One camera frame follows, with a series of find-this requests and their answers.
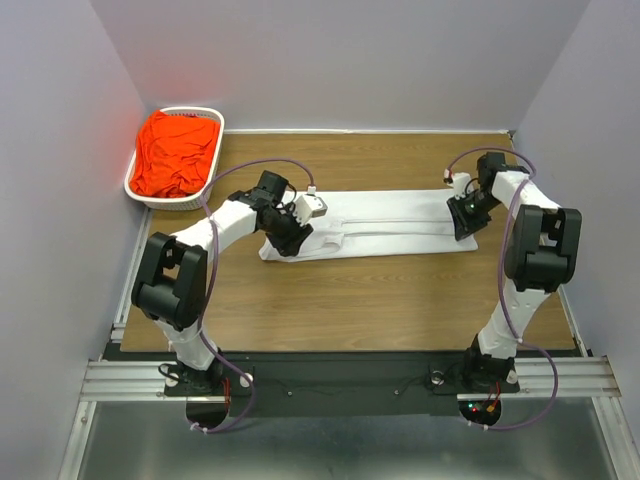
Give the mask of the white t shirt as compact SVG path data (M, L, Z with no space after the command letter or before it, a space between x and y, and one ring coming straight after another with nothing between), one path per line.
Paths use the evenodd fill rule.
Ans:
M357 257L472 252L474 237L456 240L447 190L319 191L327 212L312 218L299 254L284 257L269 242L263 261L295 263Z

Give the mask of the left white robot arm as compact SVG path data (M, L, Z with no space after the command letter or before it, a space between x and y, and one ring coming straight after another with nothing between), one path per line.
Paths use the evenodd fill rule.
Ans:
M160 370L167 387L211 395L222 386L222 354L203 326L220 254L262 231L281 256L298 255L313 232L311 219L325 215L327 206L313 187L286 201L291 188L284 177L265 171L256 186L234 192L203 220L172 234L156 232L147 240L131 303L174 348L175 364Z

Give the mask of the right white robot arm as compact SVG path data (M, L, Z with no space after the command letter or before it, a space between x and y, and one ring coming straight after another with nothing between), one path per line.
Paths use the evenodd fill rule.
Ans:
M473 175L448 165L443 181L453 190L447 207L456 240L488 226L498 206L507 210L497 266L499 300L487 324L465 351L463 384L472 390L517 382L515 357L543 303L574 276L582 215L551 200L535 184L537 170L524 155L518 164L502 147L476 149Z

